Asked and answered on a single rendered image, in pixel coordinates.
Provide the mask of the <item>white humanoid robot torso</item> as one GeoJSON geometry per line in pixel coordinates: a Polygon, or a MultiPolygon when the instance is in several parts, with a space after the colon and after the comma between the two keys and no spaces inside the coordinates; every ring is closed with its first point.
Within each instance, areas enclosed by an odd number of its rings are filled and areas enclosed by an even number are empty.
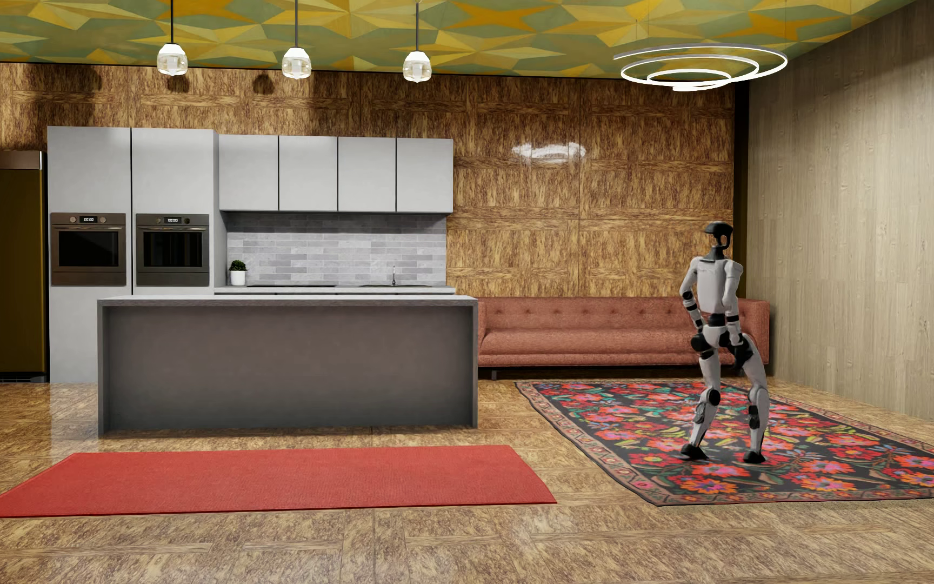
{"type": "Polygon", "coordinates": [[[725,260],[709,262],[704,261],[703,257],[697,258],[699,259],[699,264],[697,266],[698,280],[696,284],[696,298],[699,309],[710,315],[721,315],[721,317],[711,316],[708,325],[725,326],[725,315],[722,304],[725,260]]]}

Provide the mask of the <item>glass pendant lamp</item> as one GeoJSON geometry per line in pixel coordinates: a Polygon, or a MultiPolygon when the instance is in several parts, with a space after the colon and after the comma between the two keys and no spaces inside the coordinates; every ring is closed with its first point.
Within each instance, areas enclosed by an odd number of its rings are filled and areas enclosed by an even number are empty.
{"type": "Polygon", "coordinates": [[[175,0],[168,0],[168,42],[159,50],[157,69],[169,77],[185,75],[188,71],[188,57],[185,50],[175,43],[175,0]]]}
{"type": "Polygon", "coordinates": [[[421,49],[421,0],[414,5],[414,50],[404,60],[402,72],[404,79],[422,83],[431,79],[433,68],[430,58],[421,49]]]}
{"type": "Polygon", "coordinates": [[[293,0],[293,44],[283,54],[281,60],[282,75],[292,79],[307,78],[312,71],[310,57],[299,44],[299,1],[293,0]]]}

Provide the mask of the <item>tall grey oven cabinet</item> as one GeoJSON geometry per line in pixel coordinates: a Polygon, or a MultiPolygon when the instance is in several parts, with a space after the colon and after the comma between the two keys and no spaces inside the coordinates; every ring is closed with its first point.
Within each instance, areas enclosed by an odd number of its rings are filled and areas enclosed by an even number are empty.
{"type": "Polygon", "coordinates": [[[216,283],[218,135],[210,129],[127,127],[48,128],[48,210],[51,213],[123,213],[126,284],[49,284],[49,379],[97,380],[97,300],[131,294],[209,294],[216,283]],[[210,284],[141,287],[135,284],[136,215],[210,218],[210,284]]]}

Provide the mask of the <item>robot leg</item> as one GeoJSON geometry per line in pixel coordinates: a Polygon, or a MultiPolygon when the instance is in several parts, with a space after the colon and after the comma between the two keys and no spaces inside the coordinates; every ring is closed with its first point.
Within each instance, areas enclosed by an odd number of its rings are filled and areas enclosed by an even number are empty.
{"type": "Polygon", "coordinates": [[[746,334],[755,346],[755,355],[743,367],[744,374],[751,382],[748,392],[748,423],[750,427],[749,451],[744,455],[746,463],[762,463],[762,445],[769,426],[770,399],[766,371],[755,341],[746,334]]]}
{"type": "Polygon", "coordinates": [[[686,459],[706,459],[708,458],[700,445],[703,442],[707,430],[712,425],[717,414],[720,403],[720,361],[719,361],[719,338],[724,331],[725,326],[706,325],[703,328],[707,340],[718,347],[718,352],[707,360],[699,360],[700,368],[703,372],[705,389],[700,394],[697,405],[694,408],[692,420],[692,432],[689,441],[681,448],[681,456],[686,459]]]}

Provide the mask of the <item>floral patterned rug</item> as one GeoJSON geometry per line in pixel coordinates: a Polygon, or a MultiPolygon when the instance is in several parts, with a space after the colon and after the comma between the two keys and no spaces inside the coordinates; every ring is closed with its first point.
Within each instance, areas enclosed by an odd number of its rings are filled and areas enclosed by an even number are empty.
{"type": "Polygon", "coordinates": [[[530,380],[532,407],[611,478],[657,506],[934,497],[934,447],[773,398],[761,463],[746,463],[747,389],[726,383],[702,449],[684,460],[699,380],[530,380]]]}

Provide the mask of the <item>grey kitchen island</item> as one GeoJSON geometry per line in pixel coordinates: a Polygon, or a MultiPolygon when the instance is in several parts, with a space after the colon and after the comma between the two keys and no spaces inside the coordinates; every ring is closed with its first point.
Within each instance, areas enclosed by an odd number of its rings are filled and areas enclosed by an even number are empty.
{"type": "Polygon", "coordinates": [[[98,302],[98,431],[477,425],[477,300],[98,302]]]}

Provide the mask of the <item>red tufted sofa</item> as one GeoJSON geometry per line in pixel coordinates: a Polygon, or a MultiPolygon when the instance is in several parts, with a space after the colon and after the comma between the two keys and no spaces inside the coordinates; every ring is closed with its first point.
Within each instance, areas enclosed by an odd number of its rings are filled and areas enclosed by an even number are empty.
{"type": "Polygon", "coordinates": [[[669,297],[478,299],[482,367],[693,366],[695,334],[669,297]]]}

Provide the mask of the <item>plain red rug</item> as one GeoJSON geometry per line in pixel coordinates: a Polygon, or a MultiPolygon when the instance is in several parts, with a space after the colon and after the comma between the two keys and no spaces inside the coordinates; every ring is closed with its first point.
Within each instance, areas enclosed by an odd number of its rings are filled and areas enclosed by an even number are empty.
{"type": "Polygon", "coordinates": [[[0,517],[555,503],[512,447],[76,453],[0,517]]]}

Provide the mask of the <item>right robot leg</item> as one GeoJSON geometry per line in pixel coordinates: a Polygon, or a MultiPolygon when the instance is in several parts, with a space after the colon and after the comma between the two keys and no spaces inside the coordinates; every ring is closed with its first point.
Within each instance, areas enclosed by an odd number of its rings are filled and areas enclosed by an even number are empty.
{"type": "Polygon", "coordinates": [[[755,355],[743,367],[744,374],[751,382],[748,392],[748,423],[750,427],[749,451],[744,455],[746,463],[762,463],[762,445],[769,426],[770,399],[766,371],[755,341],[746,334],[755,346],[755,355]]]}

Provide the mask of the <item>black robot head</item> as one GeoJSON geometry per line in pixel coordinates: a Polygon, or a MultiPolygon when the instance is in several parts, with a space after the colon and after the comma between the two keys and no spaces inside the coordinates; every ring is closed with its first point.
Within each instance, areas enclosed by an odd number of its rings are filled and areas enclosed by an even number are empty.
{"type": "Polygon", "coordinates": [[[725,221],[713,221],[706,225],[705,233],[712,236],[712,246],[704,261],[726,260],[725,251],[731,245],[733,227],[725,221]]]}

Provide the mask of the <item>left robot leg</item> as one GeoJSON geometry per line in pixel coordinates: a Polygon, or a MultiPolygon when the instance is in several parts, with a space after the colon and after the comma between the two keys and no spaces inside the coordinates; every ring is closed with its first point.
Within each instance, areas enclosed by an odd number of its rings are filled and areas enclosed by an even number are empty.
{"type": "Polygon", "coordinates": [[[717,414],[720,403],[720,361],[719,361],[719,338],[724,331],[725,326],[706,325],[703,328],[707,340],[718,347],[718,352],[707,360],[699,360],[700,368],[703,372],[705,389],[700,394],[697,405],[694,408],[692,420],[692,432],[689,441],[681,448],[681,456],[686,459],[706,459],[708,458],[700,445],[703,442],[707,430],[712,425],[717,414]]]}

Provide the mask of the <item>built-in wall oven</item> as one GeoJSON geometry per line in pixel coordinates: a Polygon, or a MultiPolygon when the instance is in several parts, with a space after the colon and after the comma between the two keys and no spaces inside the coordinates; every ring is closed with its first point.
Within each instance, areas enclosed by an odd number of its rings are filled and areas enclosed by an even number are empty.
{"type": "Polygon", "coordinates": [[[51,285],[126,284],[123,213],[51,213],[51,285]]]}
{"type": "Polygon", "coordinates": [[[210,284],[208,215],[137,214],[135,221],[137,286],[210,284]]]}

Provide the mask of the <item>grey upper cabinet door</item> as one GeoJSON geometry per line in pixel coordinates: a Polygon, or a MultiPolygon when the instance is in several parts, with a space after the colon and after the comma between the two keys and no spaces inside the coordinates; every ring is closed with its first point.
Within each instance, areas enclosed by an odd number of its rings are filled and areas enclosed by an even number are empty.
{"type": "Polygon", "coordinates": [[[219,135],[219,209],[278,210],[278,136],[219,135]]]}
{"type": "Polygon", "coordinates": [[[396,212],[395,138],[338,138],[338,211],[396,212]]]}
{"type": "Polygon", "coordinates": [[[396,212],[453,211],[453,140],[396,139],[396,212]]]}
{"type": "Polygon", "coordinates": [[[338,139],[279,136],[280,211],[338,210],[338,139]]]}

